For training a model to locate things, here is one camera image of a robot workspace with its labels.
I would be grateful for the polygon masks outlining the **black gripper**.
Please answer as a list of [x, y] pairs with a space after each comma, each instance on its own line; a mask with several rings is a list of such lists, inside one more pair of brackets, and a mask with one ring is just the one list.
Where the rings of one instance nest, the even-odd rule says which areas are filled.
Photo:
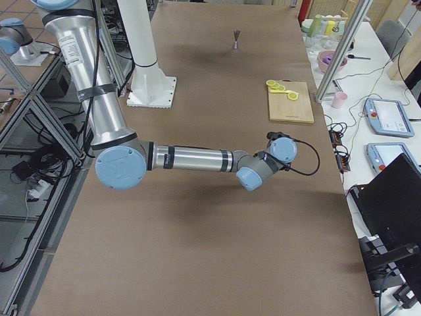
[[287, 135], [283, 132], [269, 132], [266, 135], [266, 138], [270, 141], [275, 141], [280, 138], [290, 138], [290, 137], [291, 137], [290, 135]]

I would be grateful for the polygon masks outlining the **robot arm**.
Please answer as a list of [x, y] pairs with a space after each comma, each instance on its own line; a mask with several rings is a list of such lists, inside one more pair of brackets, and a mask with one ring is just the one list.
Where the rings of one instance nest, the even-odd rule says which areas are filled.
[[[126, 124], [99, 47], [95, 1], [37, 1], [36, 6], [45, 29], [58, 41], [86, 111], [93, 132], [95, 172], [105, 186], [127, 190], [137, 186], [147, 171], [162, 168], [234, 172], [243, 187], [252, 191], [290, 168], [297, 142], [281, 132], [269, 134], [266, 149], [254, 155], [141, 141]], [[118, 8], [135, 64], [129, 105], [170, 108], [176, 78], [159, 67], [146, 3], [119, 1]]]

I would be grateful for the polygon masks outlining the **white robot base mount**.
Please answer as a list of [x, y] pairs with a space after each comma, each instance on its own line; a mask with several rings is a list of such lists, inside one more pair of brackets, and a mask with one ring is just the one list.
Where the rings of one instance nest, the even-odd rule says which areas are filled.
[[169, 109], [177, 79], [161, 70], [145, 1], [118, 2], [135, 69], [128, 105]]

